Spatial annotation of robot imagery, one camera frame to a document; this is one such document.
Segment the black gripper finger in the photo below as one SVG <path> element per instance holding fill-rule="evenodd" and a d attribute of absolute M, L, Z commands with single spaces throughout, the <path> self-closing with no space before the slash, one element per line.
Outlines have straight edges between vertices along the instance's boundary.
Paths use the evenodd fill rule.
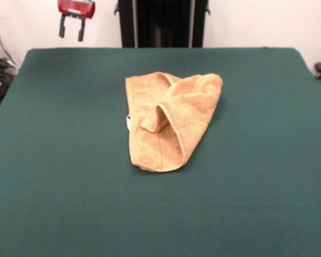
<path fill-rule="evenodd" d="M 85 24 L 86 24 L 86 20 L 81 19 L 81 27 L 80 27 L 79 34 L 78 34 L 78 41 L 79 42 L 83 41 L 83 37 L 84 37 L 84 33 L 85 33 Z"/>
<path fill-rule="evenodd" d="M 65 19 L 66 15 L 62 14 L 60 19 L 60 27 L 59 27 L 59 37 L 64 38 L 65 36 Z"/>

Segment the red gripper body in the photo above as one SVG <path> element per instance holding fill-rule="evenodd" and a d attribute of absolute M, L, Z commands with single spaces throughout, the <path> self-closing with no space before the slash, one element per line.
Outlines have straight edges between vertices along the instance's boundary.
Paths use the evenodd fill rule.
<path fill-rule="evenodd" d="M 91 19 L 95 13 L 94 1 L 58 0 L 58 9 L 64 16 Z"/>

